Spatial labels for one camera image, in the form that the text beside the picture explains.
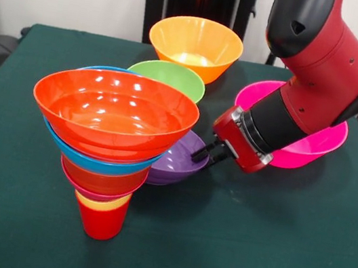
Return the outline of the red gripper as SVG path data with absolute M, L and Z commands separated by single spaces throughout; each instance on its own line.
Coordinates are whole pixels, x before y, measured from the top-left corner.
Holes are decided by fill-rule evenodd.
M 245 172 L 252 173 L 265 168 L 273 160 L 272 153 L 264 153 L 251 143 L 243 127 L 244 110 L 233 106 L 219 116 L 213 126 L 216 138 L 213 142 L 191 153 L 193 162 L 199 163 L 209 156 L 206 168 L 221 161 L 235 159 L 237 165 Z

